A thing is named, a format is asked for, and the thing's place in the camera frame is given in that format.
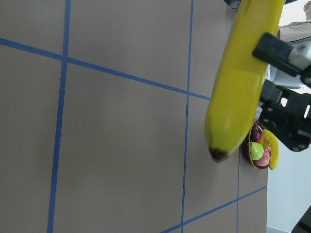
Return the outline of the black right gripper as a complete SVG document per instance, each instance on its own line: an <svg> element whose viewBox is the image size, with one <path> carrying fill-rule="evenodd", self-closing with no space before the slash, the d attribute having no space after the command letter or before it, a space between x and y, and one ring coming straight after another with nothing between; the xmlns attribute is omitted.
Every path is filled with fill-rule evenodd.
<svg viewBox="0 0 311 233"><path fill-rule="evenodd" d="M252 52L256 58L295 77L311 75L311 42L284 42L264 33ZM260 94L259 122L289 150L300 152L311 143L311 95L265 80Z"/></svg>

